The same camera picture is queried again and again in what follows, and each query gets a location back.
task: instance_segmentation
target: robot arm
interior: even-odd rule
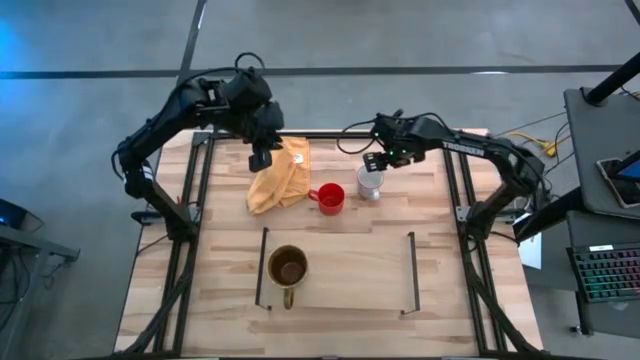
[[[536,192],[542,181],[544,164],[528,149],[515,146],[508,139],[476,135],[452,130],[424,114],[400,118],[400,114],[378,114],[371,128],[384,152],[364,154],[368,171],[384,171],[390,165],[398,168],[425,159],[425,152],[446,149],[491,161],[502,179],[502,185],[486,200],[474,204],[467,214],[466,233],[484,240],[489,235],[498,213],[516,197]]]
[[[267,82],[253,68],[237,69],[229,82],[188,79],[169,95],[162,110],[119,145],[117,156],[122,167],[125,192],[144,198],[165,219],[169,238],[185,240],[196,232],[186,204],[176,204],[156,183],[147,157],[183,129],[213,125],[251,143],[253,155],[249,169],[260,171],[271,166],[269,150],[279,149],[276,131],[284,127],[280,106],[271,100]]]

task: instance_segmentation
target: rgb keyboard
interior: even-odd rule
[[[567,248],[586,302],[640,299],[640,244]]]

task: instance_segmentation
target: yellow towel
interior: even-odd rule
[[[288,207],[307,196],[311,187],[310,151],[306,138],[283,137],[282,149],[271,151],[272,165],[258,173],[247,195],[249,212]]]

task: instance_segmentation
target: gray floor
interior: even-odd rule
[[[178,70],[196,3],[1,2],[0,72]],[[637,52],[639,32],[623,0],[209,0],[192,68],[228,66],[246,50],[281,68],[612,65]],[[498,133],[563,111],[564,89],[606,75],[327,74],[269,82],[287,128],[342,128],[403,108]],[[174,84],[172,78],[0,80],[0,198],[41,216],[42,235],[82,248],[52,290],[34,285],[39,299],[22,358],[111,351],[140,233],[129,213],[144,204],[124,194],[108,157],[160,109]],[[551,139],[565,121],[560,116],[527,131]],[[566,142],[560,154],[570,152]],[[572,189],[572,160],[549,178],[558,194]],[[533,286],[531,294],[546,349],[637,357],[637,340],[569,334],[576,323],[571,294]]]

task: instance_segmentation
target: wooden tabletop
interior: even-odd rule
[[[191,137],[191,131],[184,131],[162,151],[157,180],[173,197],[182,191]],[[363,143],[349,140],[343,147],[357,149]],[[380,201],[368,202],[358,197],[356,189],[361,155],[341,153],[333,140],[313,140],[310,145],[312,188],[335,182],[345,189],[347,199],[338,216],[322,215],[309,199],[249,215],[246,198],[255,176],[247,165],[251,149],[235,140],[217,142],[183,355],[476,355],[442,152],[428,152],[421,163],[386,171]],[[476,158],[469,162],[482,200],[500,179],[491,163]],[[201,166],[196,169],[193,199]],[[264,299],[274,309],[267,312],[254,304],[264,226],[270,229],[269,246],[290,243],[319,254],[313,257],[315,263],[310,257],[309,277],[291,310],[284,310],[279,293],[268,288]],[[494,229],[511,232],[506,226]],[[398,309],[410,310],[413,301],[406,237],[410,231],[416,239],[421,311],[402,316]],[[164,234],[164,225],[149,226],[140,246]],[[527,340],[542,348],[516,245],[492,236],[487,247],[500,305]],[[131,344],[157,311],[170,248],[170,241],[163,240],[138,257],[116,350]],[[488,311],[482,310],[491,345]]]

